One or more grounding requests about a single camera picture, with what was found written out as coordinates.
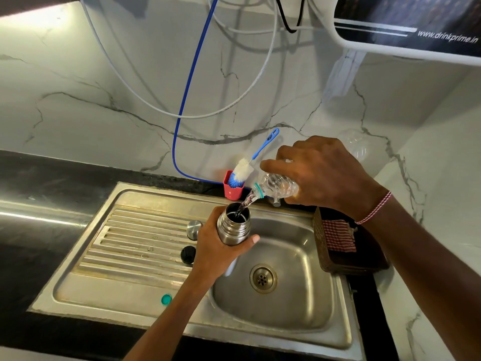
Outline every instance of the granite countertop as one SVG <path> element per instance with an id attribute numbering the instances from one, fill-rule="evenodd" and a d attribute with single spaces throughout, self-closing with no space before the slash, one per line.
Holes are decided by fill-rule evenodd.
<path id="1" fill-rule="evenodd" d="M 27 312 L 83 230 L 61 220 L 42 220 L 41 214 L 58 213 L 86 225 L 117 182 L 213 196 L 224 195 L 222 186 L 8 151 L 0 151 L 0 166 L 0 346 L 90 360 L 121 359 L 142 329 Z M 349 276 L 348 281 L 367 360 L 398 359 L 373 277 Z M 229 360 L 319 360 L 187 336 L 174 359 L 226 355 Z"/>

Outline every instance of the red checkered towel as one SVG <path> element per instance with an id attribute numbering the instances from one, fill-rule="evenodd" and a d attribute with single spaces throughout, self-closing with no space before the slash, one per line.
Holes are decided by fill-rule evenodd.
<path id="1" fill-rule="evenodd" d="M 329 250 L 340 252 L 356 252 L 354 232 L 357 230 L 357 228 L 351 228 L 349 224 L 342 219 L 323 220 L 322 225 L 324 226 L 326 243 Z"/>

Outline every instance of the sink drain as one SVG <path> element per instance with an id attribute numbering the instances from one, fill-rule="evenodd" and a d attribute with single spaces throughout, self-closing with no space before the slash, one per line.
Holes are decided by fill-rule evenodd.
<path id="1" fill-rule="evenodd" d="M 277 274 L 265 264 L 259 264 L 252 268 L 250 280 L 254 290 L 262 294 L 270 293 L 277 286 Z"/>

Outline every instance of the blue brush handle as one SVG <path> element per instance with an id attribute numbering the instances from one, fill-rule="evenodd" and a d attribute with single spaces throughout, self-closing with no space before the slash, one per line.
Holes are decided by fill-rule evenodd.
<path id="1" fill-rule="evenodd" d="M 279 135 L 279 128 L 275 128 L 274 131 L 271 134 L 269 134 L 268 138 L 266 139 L 262 147 L 259 148 L 259 151 L 254 153 L 254 155 L 252 156 L 252 159 L 255 160 L 259 155 L 259 153 L 264 149 L 264 147 L 268 145 L 270 142 L 272 142 L 274 138 L 277 137 L 278 135 Z"/>

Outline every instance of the wicker basket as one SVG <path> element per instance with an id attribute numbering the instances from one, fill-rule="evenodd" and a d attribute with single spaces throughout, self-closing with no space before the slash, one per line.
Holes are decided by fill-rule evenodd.
<path id="1" fill-rule="evenodd" d="M 362 226 L 354 234 L 357 252 L 347 253 L 331 251 L 326 243 L 321 211 L 314 212 L 314 238 L 316 239 L 317 254 L 321 268 L 327 273 L 343 275 L 365 275 L 376 273 L 389 267 L 386 256 L 374 237 Z"/>

